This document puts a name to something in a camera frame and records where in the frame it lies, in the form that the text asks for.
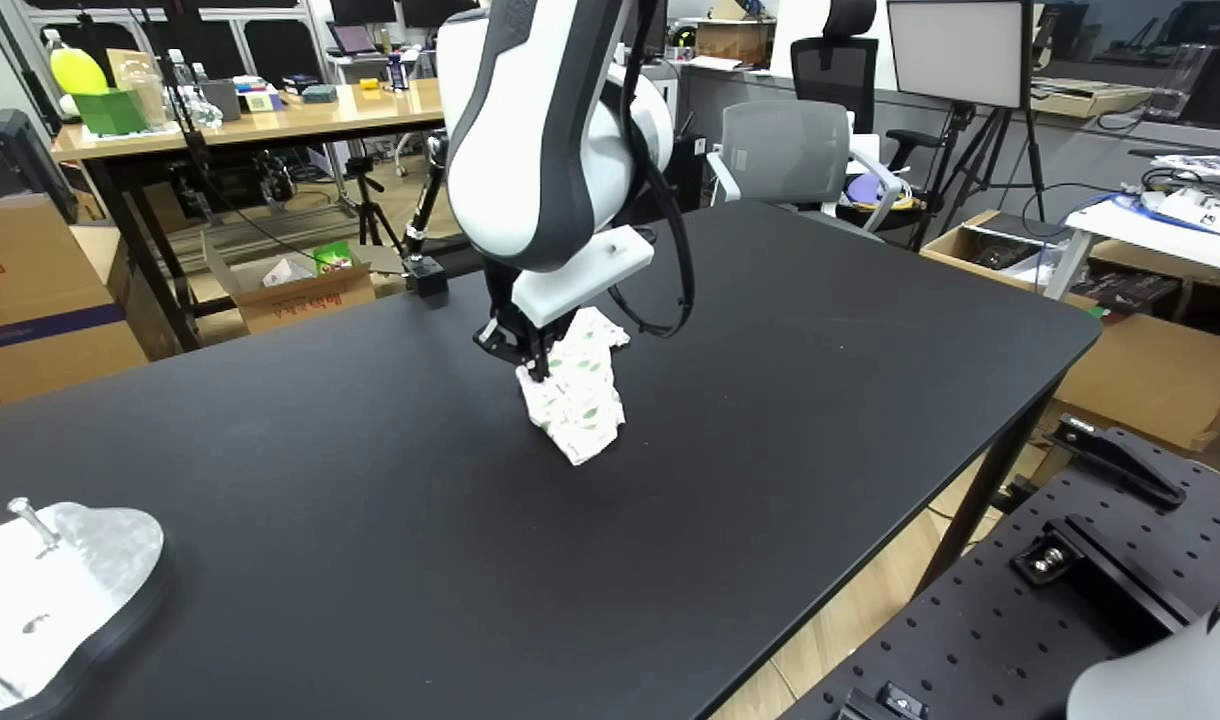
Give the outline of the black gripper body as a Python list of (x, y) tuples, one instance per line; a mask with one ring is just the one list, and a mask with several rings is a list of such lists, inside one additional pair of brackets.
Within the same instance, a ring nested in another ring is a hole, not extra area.
[(529, 377), (545, 377), (545, 370), (547, 370), (551, 333), (547, 333), (547, 329), (536, 329), (536, 325), (514, 306), (514, 298), (511, 298), (514, 269), (508, 269), (508, 263), (488, 263), (488, 269), (483, 269), (483, 287), (488, 287), (488, 318), (474, 329), (474, 345), (481, 345), (488, 354), (525, 368)]

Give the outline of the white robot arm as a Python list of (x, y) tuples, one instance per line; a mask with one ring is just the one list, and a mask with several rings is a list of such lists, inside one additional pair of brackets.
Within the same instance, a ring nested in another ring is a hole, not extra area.
[(446, 198), (483, 256), (474, 345), (547, 370), (573, 315), (654, 259), (621, 219), (673, 155), (666, 107), (621, 46), (632, 0), (488, 0), (441, 25)]

